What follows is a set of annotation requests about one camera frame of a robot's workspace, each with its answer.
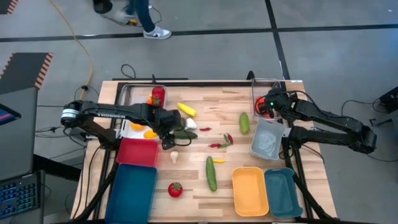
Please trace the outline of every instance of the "garlic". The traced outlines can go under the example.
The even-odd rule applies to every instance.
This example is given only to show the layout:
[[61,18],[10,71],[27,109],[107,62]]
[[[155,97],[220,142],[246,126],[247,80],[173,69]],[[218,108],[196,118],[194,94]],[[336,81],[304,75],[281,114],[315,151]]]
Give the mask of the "garlic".
[[185,125],[185,130],[187,131],[193,131],[197,128],[197,124],[192,118],[187,119],[187,123]]
[[178,158],[178,152],[177,151],[172,151],[170,153],[170,158],[173,161],[173,164],[177,163],[177,158]]

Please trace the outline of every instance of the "yellow cable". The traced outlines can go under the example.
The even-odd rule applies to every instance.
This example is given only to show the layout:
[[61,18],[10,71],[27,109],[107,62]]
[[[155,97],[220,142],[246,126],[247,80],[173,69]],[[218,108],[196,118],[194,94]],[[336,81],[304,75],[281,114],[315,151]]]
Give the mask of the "yellow cable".
[[[92,77],[93,77],[93,62],[91,61],[90,54],[88,53],[86,47],[76,38],[75,32],[73,31],[72,27],[70,26],[69,22],[67,21],[67,18],[65,18],[65,16],[62,14],[62,12],[61,12],[61,11],[59,10],[59,8],[57,7],[57,5],[56,5],[52,0],[50,0],[50,3],[51,3],[52,6],[55,8],[55,10],[57,10],[57,12],[60,14],[60,16],[62,17],[62,19],[65,21],[65,23],[68,25],[69,31],[72,33],[72,36],[73,36],[73,38],[75,39],[75,41],[78,42],[78,44],[82,47],[82,49],[83,49],[83,50],[86,52],[86,54],[87,54],[88,61],[89,61],[89,63],[90,63],[90,75],[89,75],[89,77],[88,77],[88,79],[87,79],[87,82],[86,82],[86,84],[85,84],[85,85],[87,86],[87,85],[90,84],[91,79],[92,79]],[[85,90],[81,90],[80,99],[83,98],[84,92],[85,92]]]

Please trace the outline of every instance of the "white sneaker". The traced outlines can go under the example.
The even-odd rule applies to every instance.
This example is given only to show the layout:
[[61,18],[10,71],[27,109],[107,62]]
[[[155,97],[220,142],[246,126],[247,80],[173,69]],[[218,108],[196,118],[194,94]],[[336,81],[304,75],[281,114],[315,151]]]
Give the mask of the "white sneaker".
[[155,26],[155,29],[152,32],[147,33],[144,31],[144,37],[149,39],[164,40],[169,38],[171,35],[171,31],[162,29],[159,26]]
[[118,10],[114,13],[113,19],[121,24],[128,24],[130,20],[138,20],[136,15],[129,15],[125,10]]

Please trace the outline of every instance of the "keyboard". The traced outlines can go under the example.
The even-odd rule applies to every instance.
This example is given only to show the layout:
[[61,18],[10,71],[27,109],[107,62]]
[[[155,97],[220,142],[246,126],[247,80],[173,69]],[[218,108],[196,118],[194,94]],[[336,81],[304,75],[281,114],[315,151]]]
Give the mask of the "keyboard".
[[0,182],[0,220],[40,207],[40,172]]

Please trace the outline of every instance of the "blue bin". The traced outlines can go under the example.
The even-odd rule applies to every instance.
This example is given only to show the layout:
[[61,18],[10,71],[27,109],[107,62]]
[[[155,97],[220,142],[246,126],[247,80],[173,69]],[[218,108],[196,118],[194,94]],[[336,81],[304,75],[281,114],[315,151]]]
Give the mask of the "blue bin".
[[303,208],[299,206],[290,168],[269,169],[265,172],[269,210],[277,218],[299,217]]
[[156,168],[121,164],[106,207],[105,221],[147,223],[156,177]]

